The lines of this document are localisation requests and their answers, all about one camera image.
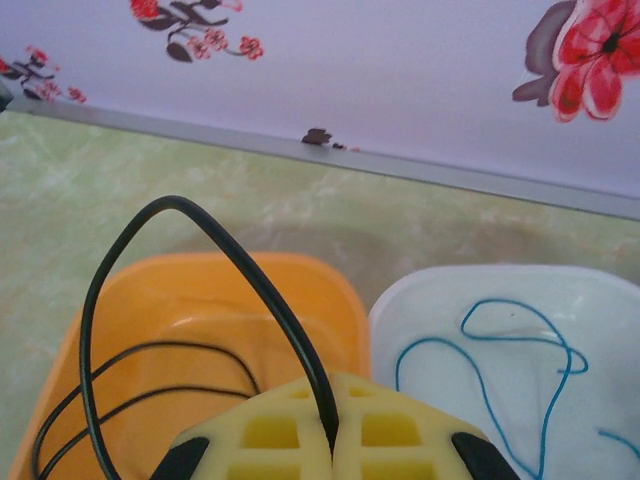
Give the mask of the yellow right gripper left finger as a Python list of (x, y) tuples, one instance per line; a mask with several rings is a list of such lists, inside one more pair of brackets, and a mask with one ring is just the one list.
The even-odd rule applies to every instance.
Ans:
[(332, 457), (309, 383), (299, 379), (183, 431), (153, 479), (330, 479)]

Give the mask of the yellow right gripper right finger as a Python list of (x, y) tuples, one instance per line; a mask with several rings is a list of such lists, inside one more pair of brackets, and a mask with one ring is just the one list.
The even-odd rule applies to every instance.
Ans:
[(363, 377), (335, 373), (335, 479), (516, 479), (477, 427)]

